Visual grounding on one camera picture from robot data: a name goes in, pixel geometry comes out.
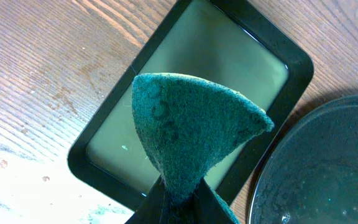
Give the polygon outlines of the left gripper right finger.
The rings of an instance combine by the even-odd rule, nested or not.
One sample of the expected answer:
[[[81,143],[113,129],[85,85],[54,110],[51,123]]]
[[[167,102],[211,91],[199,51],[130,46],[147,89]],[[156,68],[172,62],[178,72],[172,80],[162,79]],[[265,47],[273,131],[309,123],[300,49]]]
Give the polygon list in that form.
[[[194,191],[193,210],[196,224],[229,223],[228,216],[204,179],[201,179]]]

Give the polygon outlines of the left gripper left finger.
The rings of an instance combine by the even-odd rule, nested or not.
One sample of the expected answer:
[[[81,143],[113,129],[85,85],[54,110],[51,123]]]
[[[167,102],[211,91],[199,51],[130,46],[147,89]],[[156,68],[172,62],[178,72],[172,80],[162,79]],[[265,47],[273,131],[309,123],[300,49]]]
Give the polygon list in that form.
[[[166,224],[168,223],[169,193],[161,177],[157,179],[141,206],[125,224]]]

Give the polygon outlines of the green yellow sponge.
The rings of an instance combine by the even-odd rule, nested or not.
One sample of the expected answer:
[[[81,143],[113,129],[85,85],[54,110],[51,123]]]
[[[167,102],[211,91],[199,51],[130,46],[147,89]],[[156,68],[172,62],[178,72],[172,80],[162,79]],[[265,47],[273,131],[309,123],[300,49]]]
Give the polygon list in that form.
[[[144,73],[132,83],[141,145],[169,193],[168,223],[195,223],[193,194],[207,172],[274,123],[244,95],[177,73]],[[210,187],[229,223],[238,219]]]

